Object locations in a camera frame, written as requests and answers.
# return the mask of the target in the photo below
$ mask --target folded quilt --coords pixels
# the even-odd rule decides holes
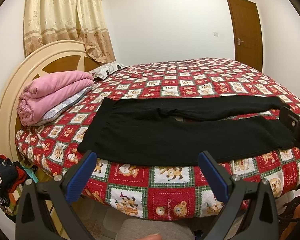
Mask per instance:
[[[27,126],[39,122],[48,110],[92,84],[90,78],[82,79],[40,98],[31,98],[28,93],[22,93],[17,107],[21,124]]]
[[[55,72],[31,81],[22,94],[28,98],[41,98],[82,79],[93,80],[93,77],[79,70]]]

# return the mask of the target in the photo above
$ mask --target beige curtain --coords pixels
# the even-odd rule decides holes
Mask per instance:
[[[26,0],[24,39],[26,55],[53,41],[85,44],[91,58],[115,61],[102,0]]]

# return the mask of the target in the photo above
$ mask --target gray fabric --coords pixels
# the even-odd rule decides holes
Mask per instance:
[[[129,218],[124,221],[116,240],[135,240],[157,233],[162,240],[194,240],[189,224],[190,220],[166,222]]]
[[[109,63],[89,71],[89,74],[91,74],[94,78],[101,78],[102,80],[105,80],[108,76],[110,76],[114,72],[126,67],[127,66],[121,63]]]
[[[29,126],[41,126],[56,120],[64,111],[68,110],[71,106],[79,102],[81,98],[83,98],[91,90],[91,88],[92,87],[86,87],[73,96],[65,99],[60,104],[54,106],[48,112],[46,112],[39,122]]]

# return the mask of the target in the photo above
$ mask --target pillow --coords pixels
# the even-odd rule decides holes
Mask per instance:
[[[101,78],[102,80],[105,80],[112,73],[126,67],[127,66],[123,64],[113,62],[97,67],[94,70],[89,71],[88,73],[91,74],[94,78]]]
[[[56,120],[64,111],[66,111],[71,106],[79,102],[81,98],[83,98],[86,95],[86,93],[88,93],[91,90],[91,88],[92,87],[86,87],[80,90],[78,93],[74,94],[73,96],[65,99],[60,104],[56,105],[55,107],[51,108],[48,112],[46,112],[39,122],[30,126],[40,126],[48,122],[52,122],[53,120]]]

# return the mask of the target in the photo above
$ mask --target teal cloth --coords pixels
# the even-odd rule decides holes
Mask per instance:
[[[26,168],[25,166],[22,166],[22,167],[35,183],[39,182],[37,176],[34,174],[34,172],[30,168]]]

